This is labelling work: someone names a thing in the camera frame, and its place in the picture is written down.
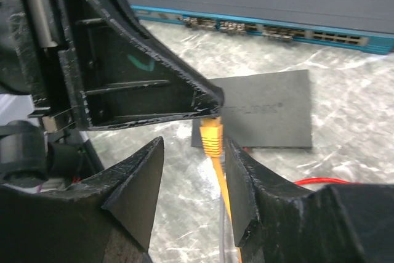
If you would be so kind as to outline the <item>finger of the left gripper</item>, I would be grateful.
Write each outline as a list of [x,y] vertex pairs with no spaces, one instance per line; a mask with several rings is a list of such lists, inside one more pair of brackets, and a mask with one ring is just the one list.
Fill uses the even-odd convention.
[[127,0],[58,0],[59,53],[71,111],[82,130],[124,129],[216,117],[223,90],[158,41]]

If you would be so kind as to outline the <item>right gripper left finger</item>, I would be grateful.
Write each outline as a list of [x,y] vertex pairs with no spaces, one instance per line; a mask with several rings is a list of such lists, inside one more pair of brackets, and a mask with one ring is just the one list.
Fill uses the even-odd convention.
[[2,262],[148,262],[164,164],[156,137],[64,190],[1,187]]

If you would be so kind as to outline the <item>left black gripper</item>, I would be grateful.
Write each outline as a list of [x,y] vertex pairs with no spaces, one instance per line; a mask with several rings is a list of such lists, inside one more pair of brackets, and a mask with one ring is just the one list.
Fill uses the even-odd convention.
[[46,12],[60,14],[60,0],[1,0],[1,182],[75,180],[77,145],[68,131],[46,137],[36,118],[67,111],[70,103],[58,52],[66,39],[44,39]]

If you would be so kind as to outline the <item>small black box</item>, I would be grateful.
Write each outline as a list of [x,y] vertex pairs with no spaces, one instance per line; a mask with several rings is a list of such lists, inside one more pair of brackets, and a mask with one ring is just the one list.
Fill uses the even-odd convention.
[[308,70],[212,79],[225,94],[223,134],[242,147],[312,147]]

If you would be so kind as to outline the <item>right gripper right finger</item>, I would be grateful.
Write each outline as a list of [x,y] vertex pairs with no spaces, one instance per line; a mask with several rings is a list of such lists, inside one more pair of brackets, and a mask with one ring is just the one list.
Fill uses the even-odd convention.
[[392,262],[393,186],[300,187],[227,139],[235,245],[243,262]]

